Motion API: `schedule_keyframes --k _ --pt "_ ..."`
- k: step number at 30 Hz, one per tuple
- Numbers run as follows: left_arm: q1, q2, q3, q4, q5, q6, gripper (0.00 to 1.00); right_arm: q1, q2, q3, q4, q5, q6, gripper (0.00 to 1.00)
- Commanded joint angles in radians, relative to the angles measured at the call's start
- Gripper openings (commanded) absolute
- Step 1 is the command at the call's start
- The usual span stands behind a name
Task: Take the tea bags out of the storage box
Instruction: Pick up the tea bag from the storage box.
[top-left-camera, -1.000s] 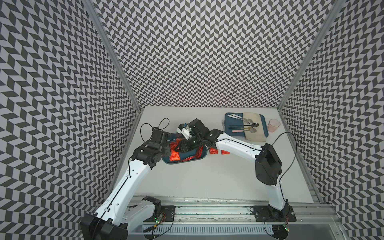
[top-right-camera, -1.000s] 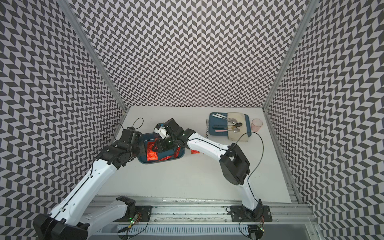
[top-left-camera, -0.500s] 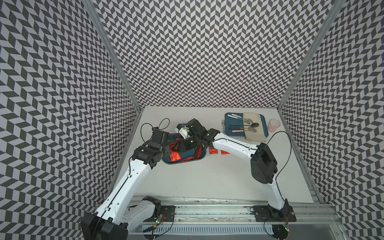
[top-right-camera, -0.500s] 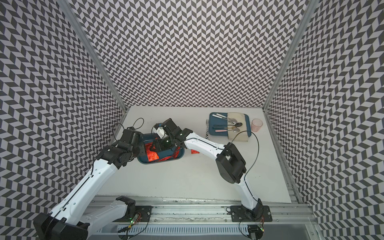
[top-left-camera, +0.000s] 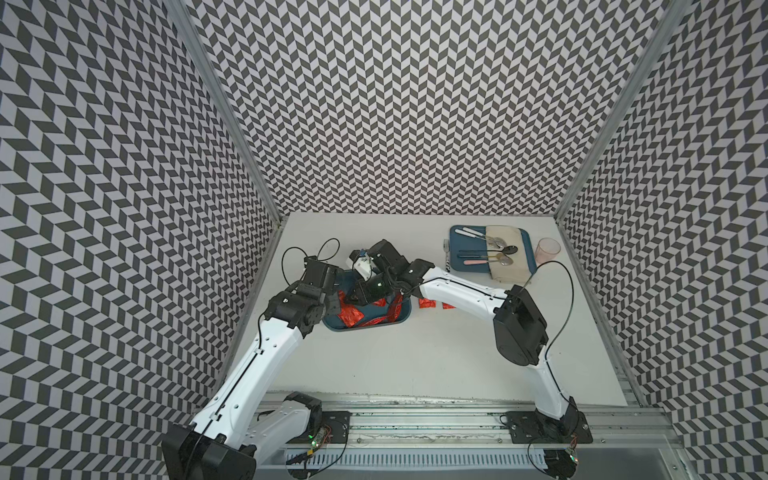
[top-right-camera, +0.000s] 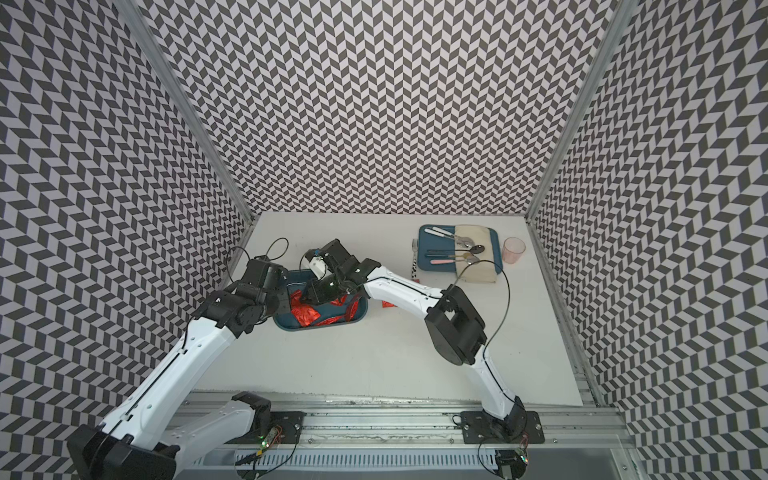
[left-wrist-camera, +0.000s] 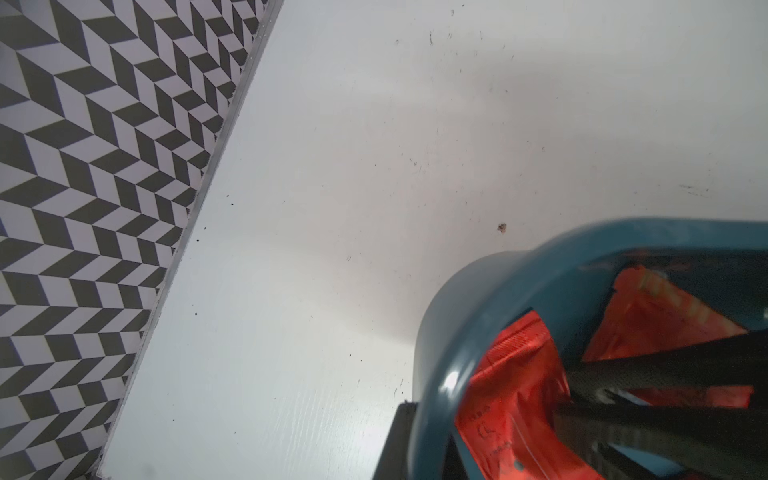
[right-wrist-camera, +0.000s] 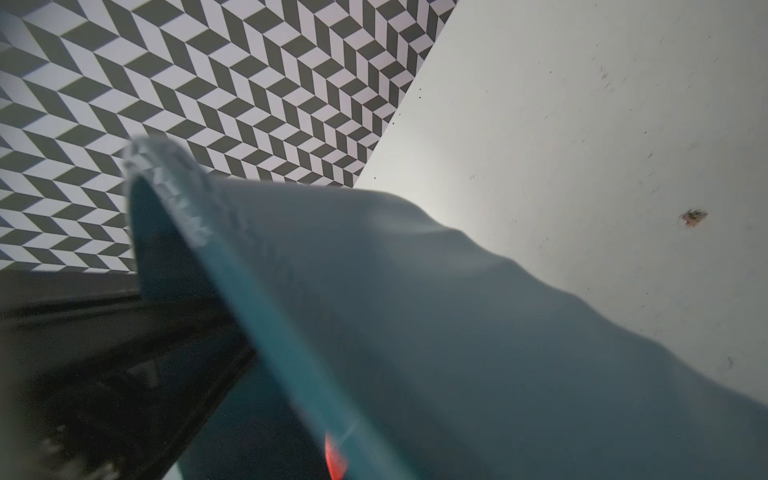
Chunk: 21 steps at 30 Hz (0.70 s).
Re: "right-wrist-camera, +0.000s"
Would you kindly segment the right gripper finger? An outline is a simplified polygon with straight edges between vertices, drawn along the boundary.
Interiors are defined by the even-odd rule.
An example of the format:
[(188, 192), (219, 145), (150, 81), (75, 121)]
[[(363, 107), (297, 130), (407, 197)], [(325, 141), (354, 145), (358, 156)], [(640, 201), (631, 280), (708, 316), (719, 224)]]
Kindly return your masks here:
[(255, 353), (214, 297), (1, 313), (1, 475), (160, 479)]

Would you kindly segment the red tea bag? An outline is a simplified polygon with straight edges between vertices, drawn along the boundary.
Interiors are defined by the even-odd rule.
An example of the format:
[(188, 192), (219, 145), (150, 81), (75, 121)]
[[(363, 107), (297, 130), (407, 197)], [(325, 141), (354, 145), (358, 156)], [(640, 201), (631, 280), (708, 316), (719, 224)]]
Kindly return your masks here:
[(328, 434), (325, 435), (324, 453), (330, 479), (343, 480), (348, 464), (335, 447), (333, 438)]

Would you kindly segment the teal storage box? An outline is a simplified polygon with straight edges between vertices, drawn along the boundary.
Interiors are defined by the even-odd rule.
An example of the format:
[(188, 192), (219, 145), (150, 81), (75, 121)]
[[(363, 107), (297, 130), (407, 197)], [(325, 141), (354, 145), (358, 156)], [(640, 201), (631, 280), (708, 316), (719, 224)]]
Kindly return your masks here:
[(212, 295), (259, 361), (186, 479), (763, 479), (767, 409), (381, 192), (124, 150), (142, 292)]

